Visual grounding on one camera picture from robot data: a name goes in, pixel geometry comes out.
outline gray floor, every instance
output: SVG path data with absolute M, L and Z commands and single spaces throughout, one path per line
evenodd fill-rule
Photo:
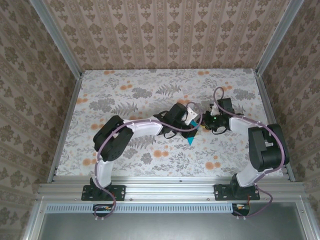
M 261 207 L 254 204 L 252 210 Z M 273 203 L 260 215 L 237 220 L 230 213 L 46 214 L 41 240 L 304 240 L 295 204 Z

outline patterned wall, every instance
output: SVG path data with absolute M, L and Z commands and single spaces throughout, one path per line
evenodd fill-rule
M 28 0 L 0 1 L 0 239 L 47 181 L 75 79 Z
M 290 0 L 44 0 L 82 70 L 255 68 Z
M 320 1 L 304 1 L 262 77 L 295 177 L 320 218 Z

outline blue triangular block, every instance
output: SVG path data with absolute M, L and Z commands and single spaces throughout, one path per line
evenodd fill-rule
M 196 122 L 193 121 L 193 120 L 190 122 L 190 124 L 191 124 L 192 126 L 194 126 L 194 127 L 198 125 L 198 123 L 196 123 Z M 192 142 L 193 142 L 194 139 L 195 139 L 194 137 L 188 137 L 188 138 L 187 138 L 188 143 L 189 143 L 190 146 L 191 146 L 191 144 L 192 144 Z
M 188 143 L 189 143 L 190 146 L 191 146 L 191 144 L 192 144 L 192 142 L 193 142 L 194 139 L 195 139 L 194 137 L 188 137 L 188 138 L 187 138 Z

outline white robotic arm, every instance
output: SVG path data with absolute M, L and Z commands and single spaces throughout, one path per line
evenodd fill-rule
M 232 108 L 231 99 L 224 98 L 218 100 L 219 105 L 223 109 L 234 113 Z M 262 127 L 258 127 L 251 122 L 239 118 L 231 117 L 230 115 L 219 111 L 219 114 L 213 115 L 213 111 L 206 113 L 202 116 L 201 125 L 206 129 L 212 130 L 215 134 L 220 127 L 224 127 L 225 130 L 233 131 L 243 135 L 249 142 L 249 160 L 248 165 L 240 172 L 236 173 L 229 185 L 222 186 L 221 184 L 214 186 L 216 194 L 216 200 L 219 196 L 232 195 L 231 199 L 247 199 L 248 193 L 255 192 L 253 186 L 257 180 L 261 179 L 262 175 L 266 171 L 277 168 L 281 163 L 281 152 L 275 141 L 275 139 L 269 135 L 269 133 Z M 133 138 L 145 136 L 145 135 L 166 135 L 171 131 L 170 127 L 163 126 L 161 123 L 169 124 L 179 129 L 191 129 L 190 122 L 197 117 L 189 107 L 186 108 L 180 103 L 175 104 L 170 111 L 164 111 L 160 114 L 154 115 L 145 119 L 142 122 L 127 125 L 121 131 L 114 134 L 102 149 L 101 156 L 103 160 L 100 160 L 97 164 L 96 176 L 92 179 L 96 186 L 97 181 L 103 188 L 108 188 L 111 185 L 111 174 L 113 169 L 113 161 L 116 160 L 125 150 L 129 141 Z M 112 117 L 103 128 L 94 136 L 93 141 L 95 143 L 94 148 L 98 152 L 103 142 L 111 134 L 111 132 L 125 123 L 132 122 L 130 120 L 122 120 L 119 116 Z M 278 124 L 271 124 L 268 127 L 277 135 L 280 139 L 284 152 L 286 155 L 285 164 L 289 162 L 288 150 L 285 144 L 285 140 L 282 134 L 282 130 Z M 181 132 L 181 135 L 185 138 L 194 137 L 197 130 L 189 132 Z
M 158 120 L 157 118 L 150 117 L 149 120 Z M 123 123 L 132 122 L 130 120 L 123 120 Z M 163 126 L 160 123 L 156 122 L 140 122 L 128 125 L 127 128 L 131 129 L 133 135 L 131 139 L 146 136 L 146 135 L 158 135 Z M 97 166 L 97 178 L 93 178 L 93 182 L 97 185 L 97 180 L 103 188 L 106 188 L 111 184 L 111 173 L 114 166 L 114 161 L 99 161 Z

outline black mounting bracket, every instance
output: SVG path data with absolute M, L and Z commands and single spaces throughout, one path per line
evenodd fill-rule
M 236 174 L 233 175 L 230 184 L 216 184 L 213 185 L 213 189 L 216 201 L 260 200 L 259 191 L 255 186 L 239 186 Z
M 124 201 L 126 197 L 126 186 L 125 185 L 112 185 L 110 184 L 105 188 L 108 190 L 115 199 L 119 201 Z M 82 201 L 112 201 L 112 197 L 106 192 L 98 188 L 92 178 L 90 178 L 90 185 L 83 186 Z

